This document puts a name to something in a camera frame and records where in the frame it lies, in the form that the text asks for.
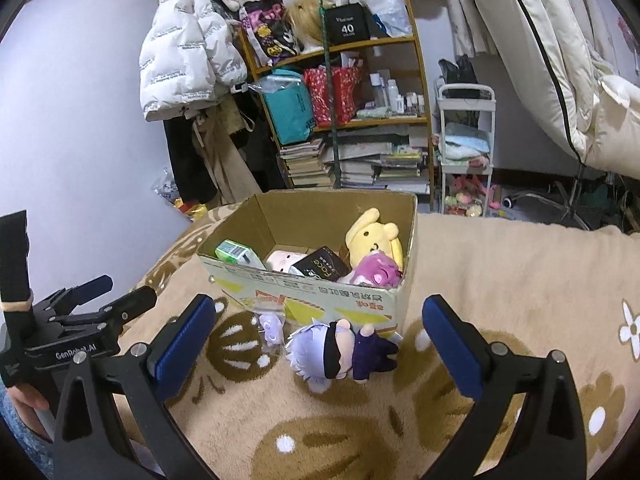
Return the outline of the person's left hand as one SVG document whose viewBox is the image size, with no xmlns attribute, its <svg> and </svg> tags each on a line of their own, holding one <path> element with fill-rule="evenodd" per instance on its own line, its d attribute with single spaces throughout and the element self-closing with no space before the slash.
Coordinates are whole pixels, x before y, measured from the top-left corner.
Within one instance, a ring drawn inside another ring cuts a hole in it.
<svg viewBox="0 0 640 480">
<path fill-rule="evenodd" d="M 27 384 L 10 387 L 6 392 L 25 426 L 38 437 L 50 442 L 51 438 L 38 416 L 40 411 L 49 411 L 49 403 L 44 396 Z"/>
</svg>

